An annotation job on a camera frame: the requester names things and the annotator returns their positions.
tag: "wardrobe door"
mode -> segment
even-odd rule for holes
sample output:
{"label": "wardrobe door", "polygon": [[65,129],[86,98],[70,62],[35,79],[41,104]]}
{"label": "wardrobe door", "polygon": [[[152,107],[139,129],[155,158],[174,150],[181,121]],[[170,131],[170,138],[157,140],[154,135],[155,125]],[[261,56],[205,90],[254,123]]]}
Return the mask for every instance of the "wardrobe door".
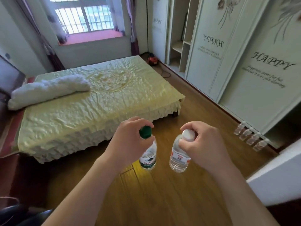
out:
{"label": "wardrobe door", "polygon": [[165,63],[169,0],[148,0],[149,52]]}
{"label": "wardrobe door", "polygon": [[265,134],[301,101],[301,0],[271,0],[220,104]]}
{"label": "wardrobe door", "polygon": [[187,81],[218,101],[268,1],[200,2]]}

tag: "water bottle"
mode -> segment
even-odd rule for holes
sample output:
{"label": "water bottle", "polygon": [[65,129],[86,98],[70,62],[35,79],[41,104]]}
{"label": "water bottle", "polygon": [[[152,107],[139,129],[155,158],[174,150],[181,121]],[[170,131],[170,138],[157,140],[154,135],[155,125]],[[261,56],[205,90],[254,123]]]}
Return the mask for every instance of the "water bottle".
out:
{"label": "water bottle", "polygon": [[237,128],[236,128],[235,131],[234,131],[234,135],[239,135],[239,134],[244,130],[244,128],[245,128],[245,123],[246,123],[246,122],[242,122],[241,124],[239,124],[239,125],[237,126]]}
{"label": "water bottle", "polygon": [[262,148],[264,148],[266,145],[268,145],[269,141],[270,141],[269,139],[265,139],[265,140],[259,141],[259,142],[253,147],[253,149],[254,149],[256,152],[259,152]]}
{"label": "water bottle", "polygon": [[249,128],[247,130],[245,130],[241,135],[240,135],[240,139],[241,140],[246,140],[251,134],[252,132],[254,132],[255,130],[253,128]]}
{"label": "water bottle", "polygon": [[191,158],[179,148],[179,140],[184,139],[193,142],[195,139],[195,132],[190,129],[185,129],[181,135],[178,135],[173,143],[169,165],[177,173],[184,172],[190,163]]}
{"label": "water bottle", "polygon": [[259,138],[260,138],[260,132],[258,132],[258,133],[256,133],[256,134],[254,134],[253,136],[251,136],[251,138],[248,139],[248,140],[246,141],[246,144],[251,146],[251,145],[254,144]]}
{"label": "water bottle", "polygon": [[[140,137],[147,139],[152,136],[151,127],[144,126],[139,130]],[[154,140],[153,144],[143,153],[139,159],[140,166],[145,170],[152,170],[156,165],[157,142]]]}

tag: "floral decal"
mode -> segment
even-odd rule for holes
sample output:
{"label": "floral decal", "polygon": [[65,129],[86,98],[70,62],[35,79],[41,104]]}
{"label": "floral decal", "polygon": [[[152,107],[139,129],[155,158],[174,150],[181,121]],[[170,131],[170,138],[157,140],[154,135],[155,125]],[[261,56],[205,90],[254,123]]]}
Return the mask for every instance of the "floral decal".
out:
{"label": "floral decal", "polygon": [[224,26],[224,23],[226,22],[227,17],[229,17],[229,20],[231,20],[230,14],[232,13],[234,6],[238,5],[240,0],[219,0],[219,3],[217,5],[217,9],[223,10],[226,6],[226,9],[224,11],[224,15],[219,22],[219,24],[223,21],[221,28]]}
{"label": "floral decal", "polygon": [[283,0],[281,5],[285,4],[287,5],[280,9],[280,11],[282,11],[283,13],[280,15],[278,22],[271,27],[273,28],[280,25],[275,35],[274,43],[276,42],[278,34],[281,30],[283,31],[282,40],[284,40],[286,29],[295,15],[298,15],[297,21],[301,21],[301,0]]}

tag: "bed leg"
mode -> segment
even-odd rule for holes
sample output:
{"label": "bed leg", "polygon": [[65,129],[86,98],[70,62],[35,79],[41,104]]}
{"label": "bed leg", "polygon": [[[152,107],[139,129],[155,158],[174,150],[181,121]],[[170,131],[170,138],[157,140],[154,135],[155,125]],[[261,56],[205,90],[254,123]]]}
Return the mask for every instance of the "bed leg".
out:
{"label": "bed leg", "polygon": [[178,115],[179,115],[179,114],[178,114],[178,111],[173,112],[173,114],[172,114],[173,117],[177,117]]}

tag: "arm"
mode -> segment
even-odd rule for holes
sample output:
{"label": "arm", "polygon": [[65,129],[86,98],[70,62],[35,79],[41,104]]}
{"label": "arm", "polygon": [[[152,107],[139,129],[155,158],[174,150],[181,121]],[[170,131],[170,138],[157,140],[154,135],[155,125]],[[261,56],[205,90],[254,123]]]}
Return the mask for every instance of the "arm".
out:
{"label": "arm", "polygon": [[206,169],[220,187],[234,226],[279,226],[232,163],[219,131],[201,121],[185,124],[181,130],[198,133],[194,142],[180,140],[179,147]]}
{"label": "arm", "polygon": [[123,121],[106,151],[42,226],[95,225],[106,191],[115,176],[139,159],[155,139],[154,136],[146,140],[140,138],[139,129],[144,125],[153,127],[150,121],[139,117]]}

